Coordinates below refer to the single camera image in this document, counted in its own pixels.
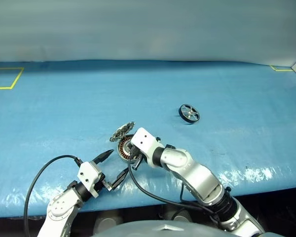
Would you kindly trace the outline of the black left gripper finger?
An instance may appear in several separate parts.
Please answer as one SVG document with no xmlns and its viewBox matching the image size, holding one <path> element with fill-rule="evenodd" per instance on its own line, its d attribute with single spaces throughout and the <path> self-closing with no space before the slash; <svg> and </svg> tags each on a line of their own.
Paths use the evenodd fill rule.
<svg viewBox="0 0 296 237">
<path fill-rule="evenodd" d="M 96 156 L 92 161 L 95 164 L 102 163 L 103 161 L 105 161 L 113 153 L 113 151 L 114 151 L 114 149 L 107 150 L 107 151 L 99 154 L 98 156 Z"/>
<path fill-rule="evenodd" d="M 112 190 L 115 190 L 125 180 L 128 172 L 129 172 L 129 168 L 125 168 L 118 174 L 118 176 L 116 177 L 116 180 L 111 185 Z"/>
</svg>

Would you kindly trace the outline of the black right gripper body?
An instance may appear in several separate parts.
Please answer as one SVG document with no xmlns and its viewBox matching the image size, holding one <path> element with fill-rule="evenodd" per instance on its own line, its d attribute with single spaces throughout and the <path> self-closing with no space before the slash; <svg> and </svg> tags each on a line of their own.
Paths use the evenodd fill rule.
<svg viewBox="0 0 296 237">
<path fill-rule="evenodd" d="M 142 153 L 142 151 L 135 145 L 133 145 L 129 155 L 129 161 L 131 161 L 131 163 L 133 164 L 132 169 L 137 170 L 144 159 L 145 155 Z"/>
</svg>

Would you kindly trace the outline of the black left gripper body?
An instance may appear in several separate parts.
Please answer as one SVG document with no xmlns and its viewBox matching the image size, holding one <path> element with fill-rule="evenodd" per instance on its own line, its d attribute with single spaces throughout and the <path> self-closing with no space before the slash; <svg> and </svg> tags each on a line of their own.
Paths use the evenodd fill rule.
<svg viewBox="0 0 296 237">
<path fill-rule="evenodd" d="M 109 181 L 106 181 L 105 174 L 102 172 L 96 172 L 96 180 L 94 181 L 93 186 L 94 195 L 98 195 L 103 188 L 110 192 L 113 189 L 113 186 Z"/>
</svg>

